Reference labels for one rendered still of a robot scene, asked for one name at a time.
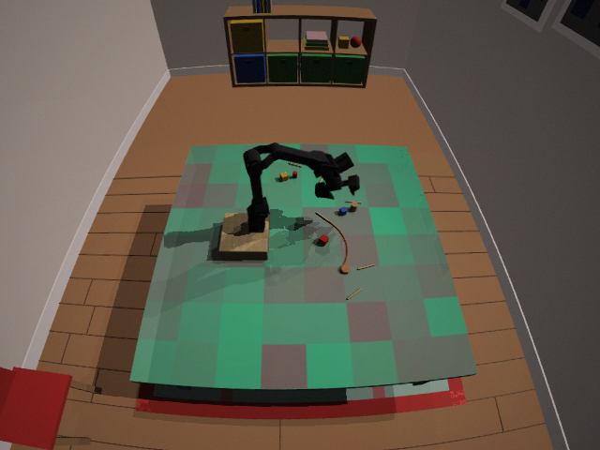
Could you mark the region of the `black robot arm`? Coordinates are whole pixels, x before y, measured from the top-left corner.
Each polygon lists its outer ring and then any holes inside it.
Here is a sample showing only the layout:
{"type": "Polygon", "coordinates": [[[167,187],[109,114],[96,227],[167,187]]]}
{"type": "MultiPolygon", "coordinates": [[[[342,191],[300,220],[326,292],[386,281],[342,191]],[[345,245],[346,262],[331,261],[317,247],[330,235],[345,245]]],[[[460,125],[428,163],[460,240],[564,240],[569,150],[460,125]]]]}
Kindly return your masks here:
{"type": "Polygon", "coordinates": [[[282,159],[297,164],[308,166],[316,178],[322,176],[324,181],[332,182],[354,166],[353,161],[345,152],[341,156],[333,158],[331,154],[320,150],[304,151],[279,145],[274,142],[269,145],[258,145],[244,153],[243,160],[247,169],[252,187],[251,205],[247,208],[247,224],[249,233],[263,233],[265,219],[268,217],[269,206],[266,197],[263,197],[261,176],[263,170],[268,168],[275,160],[282,159]],[[270,153],[264,160],[262,154],[270,153]],[[337,171],[337,173],[336,173],[337,171]]]}

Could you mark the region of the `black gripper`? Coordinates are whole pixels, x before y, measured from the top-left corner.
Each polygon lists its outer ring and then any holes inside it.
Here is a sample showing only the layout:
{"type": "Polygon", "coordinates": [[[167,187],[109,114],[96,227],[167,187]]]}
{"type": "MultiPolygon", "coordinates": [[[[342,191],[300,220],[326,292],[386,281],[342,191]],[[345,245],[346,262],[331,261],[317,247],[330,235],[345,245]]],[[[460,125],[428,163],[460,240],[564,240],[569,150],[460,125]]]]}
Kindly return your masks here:
{"type": "Polygon", "coordinates": [[[337,176],[337,179],[332,182],[321,182],[315,185],[315,195],[318,198],[335,199],[331,191],[342,189],[343,186],[348,186],[352,195],[354,192],[359,190],[360,181],[358,175],[352,175],[348,177],[348,180],[341,181],[341,178],[337,176]]]}

